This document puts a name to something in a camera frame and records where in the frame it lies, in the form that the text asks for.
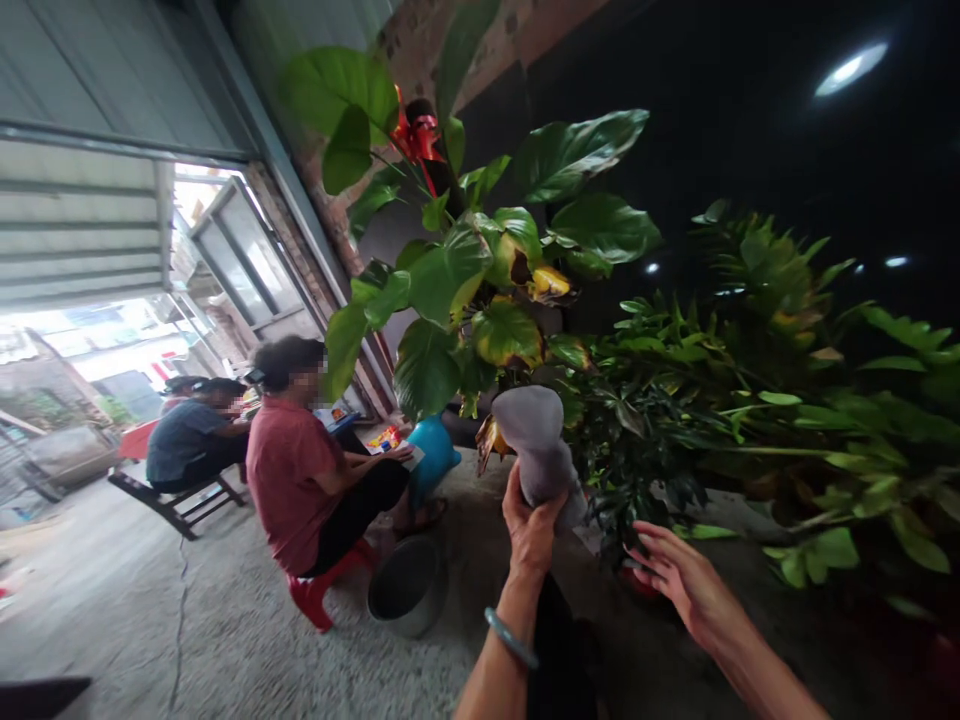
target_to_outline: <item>person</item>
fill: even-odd
[[[569,607],[549,573],[554,522],[566,496],[531,510],[520,491],[519,465],[511,468],[503,500],[512,551],[496,616],[524,646],[532,641],[540,667],[528,670],[491,627],[455,717],[595,717],[593,690],[569,640]],[[647,522],[633,527],[649,552],[644,557],[629,551],[643,566],[634,570],[637,579],[673,602],[693,639],[755,714],[771,720],[828,717],[770,649],[709,560],[666,528]]]
[[[355,435],[334,439],[314,416],[325,358],[322,342],[297,335],[254,358],[264,395],[247,453],[250,493],[274,559],[302,578],[332,569],[381,512],[391,511],[406,535],[446,510],[436,500],[411,513],[409,447],[371,457]]]
[[[246,389],[229,378],[202,380],[192,397],[160,418],[147,448],[147,480],[154,488],[183,492],[231,465],[239,465],[245,479],[250,423],[230,422],[222,413]]]
[[[163,391],[166,398],[160,406],[160,417],[193,395],[193,386],[204,380],[206,378],[197,375],[179,375],[167,380],[166,389]]]

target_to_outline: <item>red plastic stool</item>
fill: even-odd
[[[350,548],[340,562],[334,565],[324,575],[315,578],[298,578],[287,575],[287,587],[290,589],[290,597],[300,612],[307,618],[321,633],[328,632],[333,628],[333,621],[323,609],[323,596],[327,590],[336,581],[338,577],[353,567],[364,566],[372,573],[377,566],[377,553],[370,547],[370,544],[360,538],[356,544]]]

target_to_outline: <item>metal bowl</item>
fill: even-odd
[[[391,632],[416,639],[440,618],[447,580],[440,545],[424,535],[407,538],[374,573],[367,609]]]

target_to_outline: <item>dark ceiling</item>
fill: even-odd
[[[858,257],[864,270],[841,287],[843,299],[873,297],[952,323],[958,5],[614,0],[538,61],[526,78],[534,126],[651,112],[628,159],[600,182],[663,230],[661,269],[618,268],[615,287],[592,293],[594,301],[588,293],[580,313],[595,320],[599,293],[693,289],[688,218],[729,197],[776,213],[784,227],[833,236],[825,262]],[[831,72],[881,43],[886,52],[870,72],[814,95]],[[907,262],[888,268],[891,256]]]

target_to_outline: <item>ceiling light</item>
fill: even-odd
[[[887,43],[877,43],[851,58],[844,60],[817,88],[817,97],[832,95],[855,80],[859,80],[876,67],[887,52]]]

